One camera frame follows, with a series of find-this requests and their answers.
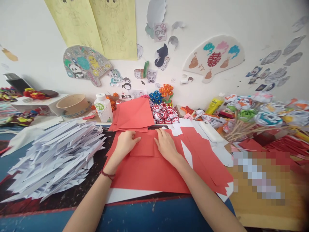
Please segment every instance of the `panda drawing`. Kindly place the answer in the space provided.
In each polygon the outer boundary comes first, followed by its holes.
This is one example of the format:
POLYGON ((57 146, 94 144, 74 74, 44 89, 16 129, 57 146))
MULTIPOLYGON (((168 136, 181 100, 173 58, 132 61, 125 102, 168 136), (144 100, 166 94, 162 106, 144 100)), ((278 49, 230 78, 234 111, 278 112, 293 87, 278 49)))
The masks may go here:
POLYGON ((75 78, 85 78, 83 74, 85 72, 82 72, 82 70, 77 64, 69 64, 69 68, 72 71, 75 78))

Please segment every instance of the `yellow bottle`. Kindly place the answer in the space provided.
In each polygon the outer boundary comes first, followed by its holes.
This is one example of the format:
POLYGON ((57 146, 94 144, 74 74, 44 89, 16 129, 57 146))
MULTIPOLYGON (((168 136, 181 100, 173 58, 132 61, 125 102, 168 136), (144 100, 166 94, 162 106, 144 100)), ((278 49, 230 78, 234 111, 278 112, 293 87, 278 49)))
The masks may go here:
POLYGON ((213 114, 224 103, 224 95, 224 93, 219 93, 217 97, 213 98, 205 113, 213 114))

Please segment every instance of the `white plastic bottle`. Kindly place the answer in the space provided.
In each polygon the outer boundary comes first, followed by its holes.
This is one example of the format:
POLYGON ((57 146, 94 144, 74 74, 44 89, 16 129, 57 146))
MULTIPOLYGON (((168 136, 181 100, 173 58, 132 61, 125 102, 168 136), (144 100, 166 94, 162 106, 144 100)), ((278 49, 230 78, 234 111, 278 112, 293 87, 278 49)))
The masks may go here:
POLYGON ((97 93, 97 99, 94 101, 94 105, 97 109, 98 115, 101 122, 112 122, 113 121, 113 111, 110 105, 110 100, 106 99, 104 93, 97 93))

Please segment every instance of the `red chinese character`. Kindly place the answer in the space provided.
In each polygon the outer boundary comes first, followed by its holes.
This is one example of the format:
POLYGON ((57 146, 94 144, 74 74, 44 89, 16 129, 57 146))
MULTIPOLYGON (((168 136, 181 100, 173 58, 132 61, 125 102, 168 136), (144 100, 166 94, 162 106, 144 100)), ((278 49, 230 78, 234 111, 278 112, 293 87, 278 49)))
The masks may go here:
POLYGON ((221 53, 213 53, 208 58, 208 61, 207 61, 208 66, 209 67, 216 66, 217 63, 219 63, 220 60, 221 60, 221 53))

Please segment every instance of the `yellow paper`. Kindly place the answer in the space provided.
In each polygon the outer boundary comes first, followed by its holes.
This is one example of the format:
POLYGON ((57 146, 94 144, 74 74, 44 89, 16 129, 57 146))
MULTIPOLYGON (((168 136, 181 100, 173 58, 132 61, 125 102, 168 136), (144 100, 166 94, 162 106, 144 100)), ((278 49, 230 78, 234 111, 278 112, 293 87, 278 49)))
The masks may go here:
POLYGON ((137 60, 135 0, 90 0, 105 57, 137 60))
POLYGON ((68 47, 88 46, 104 55, 89 0, 45 0, 45 3, 68 47))

